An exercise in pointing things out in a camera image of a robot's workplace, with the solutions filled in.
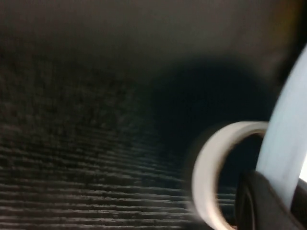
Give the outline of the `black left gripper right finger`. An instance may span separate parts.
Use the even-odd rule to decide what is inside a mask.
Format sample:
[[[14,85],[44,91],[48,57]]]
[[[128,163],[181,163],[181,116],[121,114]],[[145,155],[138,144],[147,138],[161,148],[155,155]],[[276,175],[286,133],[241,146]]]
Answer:
[[[307,183],[298,180],[293,196],[291,212],[294,217],[307,229]]]

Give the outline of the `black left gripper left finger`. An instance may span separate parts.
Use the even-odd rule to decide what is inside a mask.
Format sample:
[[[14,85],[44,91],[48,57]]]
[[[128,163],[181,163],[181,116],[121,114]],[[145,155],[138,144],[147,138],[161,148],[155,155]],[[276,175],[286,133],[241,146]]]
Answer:
[[[301,230],[303,225],[282,203],[267,179],[256,171],[241,174],[236,192],[239,230]]]

